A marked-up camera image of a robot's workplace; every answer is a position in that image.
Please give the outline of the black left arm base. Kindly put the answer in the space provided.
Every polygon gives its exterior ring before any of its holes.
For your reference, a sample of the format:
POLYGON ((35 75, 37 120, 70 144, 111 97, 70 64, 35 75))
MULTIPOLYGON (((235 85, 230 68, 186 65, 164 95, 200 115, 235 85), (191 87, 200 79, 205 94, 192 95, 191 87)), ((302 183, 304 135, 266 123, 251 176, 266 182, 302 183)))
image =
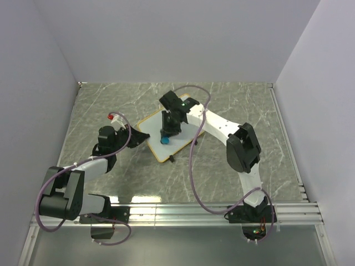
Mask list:
POLYGON ((129 222, 130 207, 129 206, 111 206, 111 209, 105 213, 95 214, 98 218, 94 218, 89 214, 80 216, 80 224, 102 224, 110 223, 109 220, 129 222))

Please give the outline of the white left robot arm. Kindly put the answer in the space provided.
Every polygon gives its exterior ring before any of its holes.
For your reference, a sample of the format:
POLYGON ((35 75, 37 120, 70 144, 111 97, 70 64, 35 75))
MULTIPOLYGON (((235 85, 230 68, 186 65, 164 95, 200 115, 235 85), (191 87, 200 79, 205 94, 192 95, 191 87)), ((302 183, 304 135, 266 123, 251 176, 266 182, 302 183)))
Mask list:
POLYGON ((86 181, 95 179, 112 170, 116 163, 116 154, 124 148, 133 149, 150 137, 129 125, 119 130, 112 126, 99 129, 98 143, 92 155, 80 163, 67 167, 50 167, 45 182, 36 201, 35 215, 73 221, 78 216, 92 213, 100 223, 109 221, 112 208, 108 197, 84 195, 86 181))

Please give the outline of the yellow framed whiteboard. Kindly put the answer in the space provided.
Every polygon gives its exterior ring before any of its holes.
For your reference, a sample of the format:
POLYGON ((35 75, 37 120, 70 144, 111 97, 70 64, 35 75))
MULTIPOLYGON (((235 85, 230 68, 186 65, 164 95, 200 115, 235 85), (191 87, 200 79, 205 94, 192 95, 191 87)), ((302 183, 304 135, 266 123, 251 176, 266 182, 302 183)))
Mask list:
MULTIPOLYGON (((180 97, 182 100, 186 100, 187 98, 190 98, 190 95, 184 94, 178 97, 180 97)), ((162 108, 160 108, 158 111, 138 122, 138 130, 150 135, 150 138, 147 140, 148 147, 153 153, 154 157, 160 163, 169 160, 170 155, 173 156, 185 146, 187 146, 193 140, 198 130, 197 126, 182 123, 182 132, 176 136, 169 137, 170 142, 168 145, 161 144, 160 129, 162 124, 162 111, 165 111, 163 105, 162 108)))

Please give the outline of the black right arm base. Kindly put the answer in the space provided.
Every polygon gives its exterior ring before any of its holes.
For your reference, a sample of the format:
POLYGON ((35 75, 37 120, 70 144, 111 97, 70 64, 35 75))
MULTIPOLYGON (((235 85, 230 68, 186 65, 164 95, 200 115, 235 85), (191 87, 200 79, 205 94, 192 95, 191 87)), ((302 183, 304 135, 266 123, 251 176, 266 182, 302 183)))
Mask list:
POLYGON ((231 211, 224 214, 224 219, 229 223, 271 223, 277 222, 275 210, 270 205, 267 205, 263 210, 248 206, 237 206, 231 211))

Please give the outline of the blue whiteboard eraser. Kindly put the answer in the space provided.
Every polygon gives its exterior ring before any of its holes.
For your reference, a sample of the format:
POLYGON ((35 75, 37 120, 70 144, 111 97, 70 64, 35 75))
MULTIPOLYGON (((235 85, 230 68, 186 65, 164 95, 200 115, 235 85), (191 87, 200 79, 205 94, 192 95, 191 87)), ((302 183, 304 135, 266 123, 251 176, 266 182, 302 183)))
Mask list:
POLYGON ((163 144, 163 145, 168 145, 169 142, 170 142, 170 140, 169 140, 169 138, 167 136, 163 136, 160 139, 160 143, 163 144))

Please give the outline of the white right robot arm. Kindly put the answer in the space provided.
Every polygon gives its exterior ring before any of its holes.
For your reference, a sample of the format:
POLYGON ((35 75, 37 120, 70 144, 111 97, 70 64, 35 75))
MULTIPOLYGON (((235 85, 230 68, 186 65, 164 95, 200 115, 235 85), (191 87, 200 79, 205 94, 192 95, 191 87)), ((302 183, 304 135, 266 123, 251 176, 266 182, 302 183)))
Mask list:
POLYGON ((261 146, 255 130, 249 123, 238 124, 210 111, 207 103, 193 98, 181 100, 174 91, 168 91, 160 99, 164 107, 161 138, 182 132, 181 124, 197 126, 221 141, 226 147, 229 166, 240 178, 244 196, 222 213, 241 211, 247 223, 262 222, 267 215, 275 221, 275 209, 271 197, 262 188, 259 162, 261 146))

